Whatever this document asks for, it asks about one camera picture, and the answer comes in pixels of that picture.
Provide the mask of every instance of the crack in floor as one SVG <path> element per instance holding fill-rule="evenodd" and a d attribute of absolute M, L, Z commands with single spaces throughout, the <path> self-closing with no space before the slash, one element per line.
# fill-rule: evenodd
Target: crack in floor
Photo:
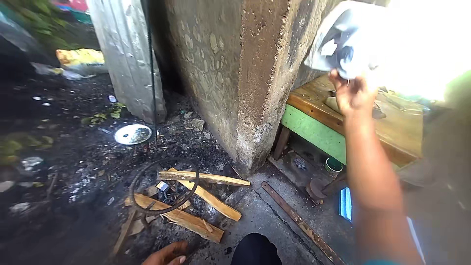
<path fill-rule="evenodd" d="M 288 227 L 288 229 L 290 230 L 290 232 L 293 234 L 293 236 L 298 240 L 298 242 L 314 257 L 314 259 L 316 260 L 316 262 L 320 265 L 324 265 L 324 263 L 317 257 L 317 254 L 312 250 L 311 247 L 309 247 L 308 244 L 306 244 L 304 242 L 304 240 L 302 239 L 302 237 L 300 235 L 298 235 L 294 230 L 293 228 L 291 228 L 291 226 L 288 224 L 288 222 L 286 222 L 279 214 L 278 212 L 273 209 L 273 207 L 268 203 L 266 202 L 262 196 L 260 195 L 260 193 L 258 193 L 256 190 L 253 190 L 259 197 L 260 199 L 268 206 L 268 208 L 270 208 L 272 211 L 273 211 L 273 214 L 284 224 L 286 225 L 286 227 Z"/>

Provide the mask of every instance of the person's leg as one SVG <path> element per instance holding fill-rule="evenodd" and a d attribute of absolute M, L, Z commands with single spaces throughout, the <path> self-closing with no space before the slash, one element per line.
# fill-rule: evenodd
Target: person's leg
<path fill-rule="evenodd" d="M 237 245 L 231 265 L 281 265 L 275 245 L 259 233 L 246 235 Z"/>

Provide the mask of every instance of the red object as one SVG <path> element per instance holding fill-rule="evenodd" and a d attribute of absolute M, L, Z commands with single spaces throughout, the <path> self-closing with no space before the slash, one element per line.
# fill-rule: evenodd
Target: red object
<path fill-rule="evenodd" d="M 86 12 L 88 10 L 87 1 L 86 0 L 69 0 L 70 7 L 75 10 Z"/>

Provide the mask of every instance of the hand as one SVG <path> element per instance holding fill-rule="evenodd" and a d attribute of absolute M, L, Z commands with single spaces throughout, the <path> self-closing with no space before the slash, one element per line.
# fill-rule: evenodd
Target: hand
<path fill-rule="evenodd" d="M 373 103 L 378 93 L 377 87 L 368 86 L 366 79 L 361 76 L 350 80 L 347 85 L 347 80 L 341 78 L 335 69 L 329 73 L 329 78 L 337 90 L 337 104 L 345 117 L 357 114 L 371 117 Z"/>
<path fill-rule="evenodd" d="M 186 260 L 183 254 L 187 250 L 188 242 L 173 242 L 161 250 L 151 254 L 142 265 L 180 265 Z"/>

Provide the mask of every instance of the metal ring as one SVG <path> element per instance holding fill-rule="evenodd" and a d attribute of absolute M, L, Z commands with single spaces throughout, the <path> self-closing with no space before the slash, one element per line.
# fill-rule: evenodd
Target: metal ring
<path fill-rule="evenodd" d="M 183 198 L 183 200 L 181 200 L 180 202 L 178 202 L 177 204 L 175 205 L 172 205 L 166 209 L 162 209 L 162 210 L 150 210 L 150 209 L 145 209 L 143 207 L 141 207 L 137 202 L 136 202 L 136 198 L 134 198 L 134 187 L 136 186 L 136 183 L 138 181 L 138 179 L 144 174 L 144 172 L 149 169 L 150 167 L 156 165 L 156 164 L 159 164 L 159 163 L 162 163 L 162 162 L 168 162 L 168 161 L 179 161 L 179 162 L 191 162 L 193 165 L 195 165 L 195 173 L 196 173 L 196 177 L 194 180 L 192 180 L 192 183 L 194 183 L 193 185 L 193 188 L 190 190 L 190 193 Z M 190 199 L 190 197 L 193 195 L 193 193 L 195 192 L 196 188 L 198 187 L 198 183 L 200 181 L 200 173 L 198 171 L 198 164 L 195 163 L 193 160 L 191 159 L 187 159 L 187 158 L 181 158 L 181 157 L 171 157 L 171 158 L 164 158 L 164 159 L 160 159 L 160 160 L 157 160 L 155 162 L 152 162 L 150 165 L 146 166 L 144 169 L 142 169 L 135 177 L 134 179 L 132 180 L 132 183 L 131 183 L 131 186 L 129 187 L 129 190 L 130 190 L 130 197 L 131 197 L 131 203 L 133 204 L 134 207 L 136 207 L 136 209 L 142 213 L 145 213 L 145 214 L 150 214 L 150 215 L 161 215 L 161 214 L 165 214 L 165 213 L 168 213 L 172 210 L 175 210 L 176 208 L 180 207 L 181 205 L 183 205 L 187 200 Z"/>

